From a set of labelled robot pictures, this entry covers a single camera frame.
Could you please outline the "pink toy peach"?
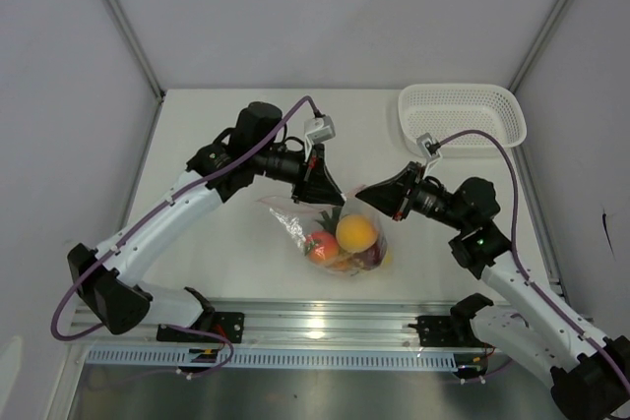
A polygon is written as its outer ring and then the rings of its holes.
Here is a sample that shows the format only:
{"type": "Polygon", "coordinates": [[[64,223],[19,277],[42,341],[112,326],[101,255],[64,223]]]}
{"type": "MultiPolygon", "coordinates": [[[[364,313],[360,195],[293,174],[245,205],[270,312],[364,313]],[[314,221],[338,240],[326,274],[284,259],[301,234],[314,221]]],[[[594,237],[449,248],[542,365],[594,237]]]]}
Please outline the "pink toy peach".
{"type": "Polygon", "coordinates": [[[304,255],[314,264],[324,265],[332,262],[340,253],[340,247],[334,235],[327,231],[316,231],[306,236],[304,255]]]}
{"type": "Polygon", "coordinates": [[[372,222],[361,214],[348,214],[339,220],[336,239],[350,253],[361,253],[378,240],[379,233],[372,222]]]}

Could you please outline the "clear pink-dotted zip bag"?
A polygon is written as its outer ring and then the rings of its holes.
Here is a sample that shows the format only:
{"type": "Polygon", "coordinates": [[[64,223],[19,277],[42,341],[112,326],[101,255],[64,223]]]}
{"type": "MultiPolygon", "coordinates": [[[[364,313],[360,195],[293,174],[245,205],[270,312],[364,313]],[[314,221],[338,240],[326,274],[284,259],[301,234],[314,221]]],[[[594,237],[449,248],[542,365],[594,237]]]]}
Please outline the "clear pink-dotted zip bag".
{"type": "Polygon", "coordinates": [[[389,266],[392,256],[377,210],[357,198],[340,205],[296,203],[281,196],[258,200],[283,226],[303,258],[329,273],[356,276],[389,266]]]}

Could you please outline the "dark red toy apple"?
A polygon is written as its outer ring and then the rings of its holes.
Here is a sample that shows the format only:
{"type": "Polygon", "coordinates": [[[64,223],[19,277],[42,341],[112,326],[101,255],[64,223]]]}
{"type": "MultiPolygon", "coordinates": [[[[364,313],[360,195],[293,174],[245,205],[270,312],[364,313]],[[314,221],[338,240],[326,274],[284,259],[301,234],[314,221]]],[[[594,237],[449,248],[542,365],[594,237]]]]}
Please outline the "dark red toy apple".
{"type": "Polygon", "coordinates": [[[378,268],[383,260],[379,241],[375,241],[368,249],[357,256],[361,259],[362,266],[365,270],[378,268]]]}

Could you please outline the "orange toy pineapple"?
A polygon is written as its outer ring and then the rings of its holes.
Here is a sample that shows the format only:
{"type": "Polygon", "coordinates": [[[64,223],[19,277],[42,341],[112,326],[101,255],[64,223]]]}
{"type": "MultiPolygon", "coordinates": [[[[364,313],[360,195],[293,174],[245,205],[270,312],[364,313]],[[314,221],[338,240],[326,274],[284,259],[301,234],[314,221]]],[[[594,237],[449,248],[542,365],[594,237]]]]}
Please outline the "orange toy pineapple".
{"type": "Polygon", "coordinates": [[[326,270],[342,273],[365,269],[360,255],[375,241],[370,220],[362,214],[343,214],[340,207],[321,211],[320,229],[308,235],[307,258],[326,270]]]}

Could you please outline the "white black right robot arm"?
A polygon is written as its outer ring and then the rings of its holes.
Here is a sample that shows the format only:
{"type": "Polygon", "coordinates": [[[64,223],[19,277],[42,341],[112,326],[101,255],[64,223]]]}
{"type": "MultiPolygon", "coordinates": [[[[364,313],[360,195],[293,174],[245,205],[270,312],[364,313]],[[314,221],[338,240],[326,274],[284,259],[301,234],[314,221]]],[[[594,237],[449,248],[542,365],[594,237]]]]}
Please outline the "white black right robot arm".
{"type": "Polygon", "coordinates": [[[472,177],[450,193],[411,162],[356,196],[395,221],[415,211],[457,230],[449,246],[458,265],[509,303],[504,310],[474,294],[453,306],[457,342],[498,348],[547,386],[568,419],[605,419],[628,403],[628,338],[609,337],[536,281],[494,222],[500,206],[491,182],[472,177]]]}

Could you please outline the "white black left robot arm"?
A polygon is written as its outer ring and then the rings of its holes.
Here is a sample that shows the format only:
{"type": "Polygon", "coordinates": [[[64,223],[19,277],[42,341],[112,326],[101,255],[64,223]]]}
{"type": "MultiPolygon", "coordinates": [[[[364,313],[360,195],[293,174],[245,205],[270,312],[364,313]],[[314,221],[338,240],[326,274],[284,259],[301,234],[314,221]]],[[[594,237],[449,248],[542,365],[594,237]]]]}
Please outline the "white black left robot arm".
{"type": "Polygon", "coordinates": [[[67,261],[76,294],[114,335],[142,322],[181,330],[194,341],[213,331],[215,309],[191,287],[174,290],[145,283],[161,253],[193,222],[218,209],[258,176],[284,182],[296,203],[341,205],[345,197],[325,163],[325,142],[335,135],[318,108],[304,124],[300,150],[287,147],[287,122],[296,112],[254,101],[232,127],[199,148],[155,206],[95,248],[78,244],[67,261]]]}

